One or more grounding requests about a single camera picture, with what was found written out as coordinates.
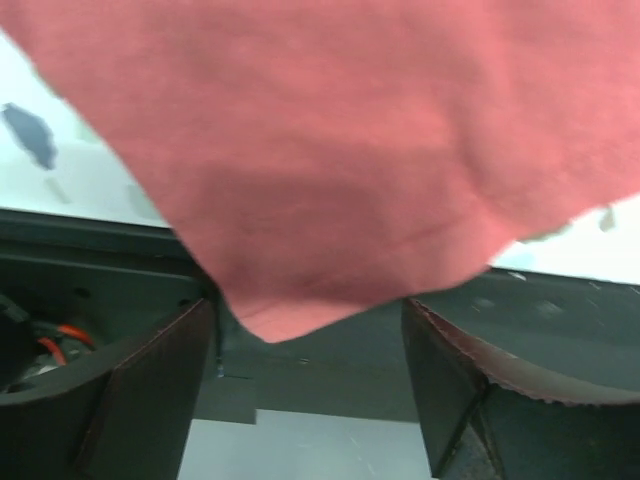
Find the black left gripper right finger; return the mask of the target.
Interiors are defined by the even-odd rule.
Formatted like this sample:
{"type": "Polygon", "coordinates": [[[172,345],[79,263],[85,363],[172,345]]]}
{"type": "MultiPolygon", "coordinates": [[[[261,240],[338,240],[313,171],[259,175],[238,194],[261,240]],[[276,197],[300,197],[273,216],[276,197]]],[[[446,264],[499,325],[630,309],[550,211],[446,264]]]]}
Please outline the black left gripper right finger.
{"type": "Polygon", "coordinates": [[[638,478],[637,390],[539,366],[415,299],[402,335],[435,478],[638,478]]]}

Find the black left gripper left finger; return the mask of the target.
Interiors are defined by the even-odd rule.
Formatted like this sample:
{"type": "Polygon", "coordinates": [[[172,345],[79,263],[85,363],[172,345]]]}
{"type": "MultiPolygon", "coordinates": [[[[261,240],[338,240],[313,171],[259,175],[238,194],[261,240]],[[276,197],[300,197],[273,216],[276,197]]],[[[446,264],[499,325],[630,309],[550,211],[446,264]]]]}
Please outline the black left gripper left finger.
{"type": "Polygon", "coordinates": [[[3,394],[2,478],[176,478],[214,323],[200,300],[3,394]]]}

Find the dusty red t-shirt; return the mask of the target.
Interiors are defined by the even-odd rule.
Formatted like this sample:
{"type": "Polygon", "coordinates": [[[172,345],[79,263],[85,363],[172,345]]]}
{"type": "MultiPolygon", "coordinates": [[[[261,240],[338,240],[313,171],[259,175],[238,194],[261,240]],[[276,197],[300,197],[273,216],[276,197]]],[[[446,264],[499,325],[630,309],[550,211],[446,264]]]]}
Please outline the dusty red t-shirt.
{"type": "Polygon", "coordinates": [[[5,1],[275,343],[639,190],[635,1],[5,1]]]}

